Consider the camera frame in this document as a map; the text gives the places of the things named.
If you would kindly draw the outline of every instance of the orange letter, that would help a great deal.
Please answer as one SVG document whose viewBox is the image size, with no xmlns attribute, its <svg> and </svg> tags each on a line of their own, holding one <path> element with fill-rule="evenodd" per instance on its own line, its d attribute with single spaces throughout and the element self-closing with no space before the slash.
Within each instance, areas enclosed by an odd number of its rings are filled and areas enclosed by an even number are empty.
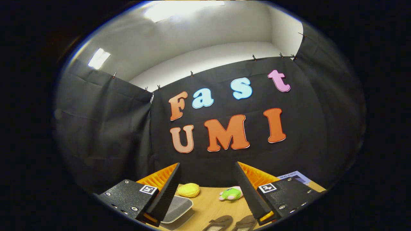
<svg viewBox="0 0 411 231">
<path fill-rule="evenodd" d="M 187 92 L 183 91 L 169 100 L 169 103 L 171 104 L 171 121 L 176 120 L 182 116 L 182 112 L 178 108 L 181 108 L 181 110 L 184 109 L 183 99 L 186 99 L 187 96 Z"/>
<path fill-rule="evenodd" d="M 270 143 L 280 142 L 286 138 L 281 128 L 281 112 L 279 108 L 271 108 L 264 112 L 264 116 L 268 118 L 268 124 L 270 125 L 270 137 L 268 138 Z"/>
<path fill-rule="evenodd" d="M 187 125 L 182 128 L 185 131 L 185 134 L 187 136 L 187 146 L 182 146 L 180 142 L 180 131 L 181 129 L 179 127 L 174 127 L 170 129 L 170 133 L 173 137 L 173 145 L 174 148 L 181 153 L 189 153 L 193 150 L 194 148 L 194 140 L 193 140 L 193 125 Z"/>
<path fill-rule="evenodd" d="M 208 137 L 210 139 L 210 146 L 207 150 L 209 152 L 220 151 L 220 146 L 217 144 L 217 140 L 223 148 L 227 150 L 231 138 L 233 138 L 233 144 L 231 145 L 232 149 L 248 148 L 250 143 L 245 138 L 244 120 L 245 115 L 235 115 L 231 117 L 227 130 L 225 130 L 216 119 L 205 121 L 204 126 L 208 129 Z"/>
</svg>

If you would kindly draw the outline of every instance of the wooden table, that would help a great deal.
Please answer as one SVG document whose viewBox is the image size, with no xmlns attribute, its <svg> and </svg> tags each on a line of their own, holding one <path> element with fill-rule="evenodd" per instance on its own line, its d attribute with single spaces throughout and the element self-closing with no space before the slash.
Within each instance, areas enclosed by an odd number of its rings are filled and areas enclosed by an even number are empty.
<svg viewBox="0 0 411 231">
<path fill-rule="evenodd" d="M 308 186 L 318 192 L 325 190 L 313 181 L 311 181 Z M 220 201 L 218 199 L 220 192 L 226 189 L 227 187 L 200 187 L 200 193 L 196 197 L 190 198 L 193 201 L 192 210 L 194 211 L 194 215 L 178 229 L 174 229 L 174 231 L 201 231 L 209 225 L 210 220 L 217 219 L 224 215 L 233 217 L 233 223 L 226 229 L 226 231 L 231 231 L 236 225 L 236 222 L 240 221 L 245 216 L 251 215 L 252 213 L 248 208 L 244 197 L 241 197 L 236 201 Z M 161 226 L 156 228 L 163 231 L 169 231 Z"/>
</svg>

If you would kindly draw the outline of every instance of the paper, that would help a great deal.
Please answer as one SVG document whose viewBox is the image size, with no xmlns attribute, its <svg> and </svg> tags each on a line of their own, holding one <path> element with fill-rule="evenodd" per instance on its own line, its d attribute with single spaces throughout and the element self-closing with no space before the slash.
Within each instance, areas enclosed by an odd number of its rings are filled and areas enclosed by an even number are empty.
<svg viewBox="0 0 411 231">
<path fill-rule="evenodd" d="M 310 179 L 305 177 L 305 175 L 301 174 L 299 171 L 295 171 L 295 172 L 292 172 L 292 173 L 289 173 L 289 174 L 278 176 L 277 178 L 282 180 L 284 178 L 289 178 L 289 177 L 291 177 L 293 179 L 296 179 L 296 180 L 300 181 L 301 183 L 303 183 L 305 185 L 308 185 L 311 182 Z"/>
</svg>

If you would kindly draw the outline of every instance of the light blue letter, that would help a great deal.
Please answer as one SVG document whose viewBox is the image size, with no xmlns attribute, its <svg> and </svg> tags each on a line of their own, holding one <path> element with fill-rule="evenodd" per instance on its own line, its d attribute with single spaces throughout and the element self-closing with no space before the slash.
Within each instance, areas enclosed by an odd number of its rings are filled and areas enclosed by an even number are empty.
<svg viewBox="0 0 411 231">
<path fill-rule="evenodd" d="M 196 91 L 193 97 L 193 107 L 195 109 L 201 108 L 202 106 L 208 107 L 214 103 L 214 100 L 211 98 L 211 91 L 208 88 L 202 88 Z"/>
<path fill-rule="evenodd" d="M 245 99 L 251 96 L 253 93 L 253 89 L 250 87 L 250 80 L 247 78 L 240 78 L 240 79 L 234 79 L 231 82 L 231 89 L 233 89 L 235 92 L 233 92 L 233 96 L 236 99 Z"/>
</svg>

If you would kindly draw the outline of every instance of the ceiling light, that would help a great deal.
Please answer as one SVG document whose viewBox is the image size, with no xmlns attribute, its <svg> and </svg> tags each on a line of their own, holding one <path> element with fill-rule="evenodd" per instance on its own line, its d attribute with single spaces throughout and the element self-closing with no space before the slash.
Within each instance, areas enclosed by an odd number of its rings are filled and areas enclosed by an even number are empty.
<svg viewBox="0 0 411 231">
<path fill-rule="evenodd" d="M 145 16 L 156 23 L 173 15 L 189 14 L 204 7 L 221 5 L 224 5 L 223 1 L 158 1 L 146 11 Z"/>
<path fill-rule="evenodd" d="M 94 67 L 95 69 L 100 69 L 103 63 L 110 57 L 110 53 L 105 52 L 103 49 L 99 48 L 96 53 L 94 53 L 91 60 L 88 62 L 88 66 Z"/>
</svg>

